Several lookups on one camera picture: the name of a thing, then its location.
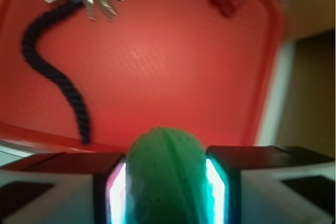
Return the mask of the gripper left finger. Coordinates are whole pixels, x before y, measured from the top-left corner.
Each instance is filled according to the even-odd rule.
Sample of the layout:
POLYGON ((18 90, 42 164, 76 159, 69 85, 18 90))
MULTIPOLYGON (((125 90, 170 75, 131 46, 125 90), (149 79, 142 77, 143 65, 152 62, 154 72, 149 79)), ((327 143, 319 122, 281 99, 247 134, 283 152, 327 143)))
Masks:
POLYGON ((1 223, 124 223, 125 155, 34 154, 1 167, 1 223))

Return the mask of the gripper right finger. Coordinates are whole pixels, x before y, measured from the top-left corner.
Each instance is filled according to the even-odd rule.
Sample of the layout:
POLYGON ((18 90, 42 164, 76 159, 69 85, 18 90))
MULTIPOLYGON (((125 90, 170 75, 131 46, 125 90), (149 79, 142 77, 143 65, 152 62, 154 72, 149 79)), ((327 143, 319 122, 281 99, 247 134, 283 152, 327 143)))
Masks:
POLYGON ((213 223, 335 223, 335 160, 298 147, 210 146, 213 223))

